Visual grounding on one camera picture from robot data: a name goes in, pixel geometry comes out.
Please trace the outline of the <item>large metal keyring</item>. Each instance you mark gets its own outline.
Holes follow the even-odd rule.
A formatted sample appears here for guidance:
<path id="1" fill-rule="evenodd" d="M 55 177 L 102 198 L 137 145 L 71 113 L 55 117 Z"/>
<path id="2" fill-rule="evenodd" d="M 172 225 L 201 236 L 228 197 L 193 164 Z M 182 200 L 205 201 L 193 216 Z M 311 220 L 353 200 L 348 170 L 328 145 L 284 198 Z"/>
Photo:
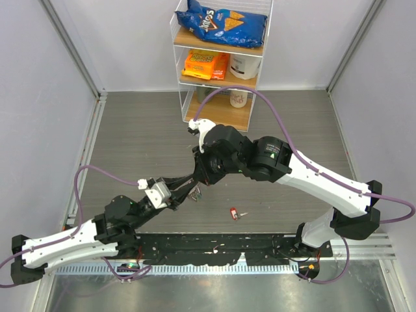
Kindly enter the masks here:
<path id="1" fill-rule="evenodd" d="M 188 194 L 189 198 L 194 200 L 195 202 L 198 202 L 202 198 L 202 192 L 200 189 L 200 185 L 197 184 Z"/>

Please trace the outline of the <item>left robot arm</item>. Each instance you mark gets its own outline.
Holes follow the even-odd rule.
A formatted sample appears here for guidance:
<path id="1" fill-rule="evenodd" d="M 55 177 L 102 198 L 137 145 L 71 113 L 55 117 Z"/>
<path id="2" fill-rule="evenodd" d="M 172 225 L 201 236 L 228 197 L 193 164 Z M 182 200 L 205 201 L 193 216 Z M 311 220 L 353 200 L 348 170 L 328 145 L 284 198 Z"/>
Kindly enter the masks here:
<path id="1" fill-rule="evenodd" d="M 136 230 L 165 209 L 176 210 L 198 185 L 192 176 L 140 179 L 145 196 L 134 201 L 119 195 L 105 206 L 104 213 L 76 228 L 39 239 L 25 235 L 12 238 L 14 260 L 10 276 L 14 285 L 42 279 L 50 270 L 94 257 L 134 257 L 139 243 Z"/>

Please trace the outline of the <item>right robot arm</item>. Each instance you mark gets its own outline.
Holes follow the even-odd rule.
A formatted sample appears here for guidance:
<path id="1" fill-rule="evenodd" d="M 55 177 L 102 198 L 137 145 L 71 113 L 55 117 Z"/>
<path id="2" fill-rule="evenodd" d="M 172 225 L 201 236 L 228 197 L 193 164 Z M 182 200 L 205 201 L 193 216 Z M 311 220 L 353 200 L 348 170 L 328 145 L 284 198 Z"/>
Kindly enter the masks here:
<path id="1" fill-rule="evenodd" d="M 208 119 L 188 124 L 189 133 L 198 136 L 192 151 L 194 178 L 200 183 L 214 185 L 228 174 L 242 174 L 254 181 L 294 187 L 331 205 L 324 215 L 298 226 L 294 240 L 298 254 L 311 255 L 336 237 L 362 241 L 380 227 L 376 200 L 366 194 L 380 194 L 381 183 L 359 183 L 325 172 L 310 159 L 301 161 L 300 153 L 273 136 L 251 141 L 234 127 Z"/>

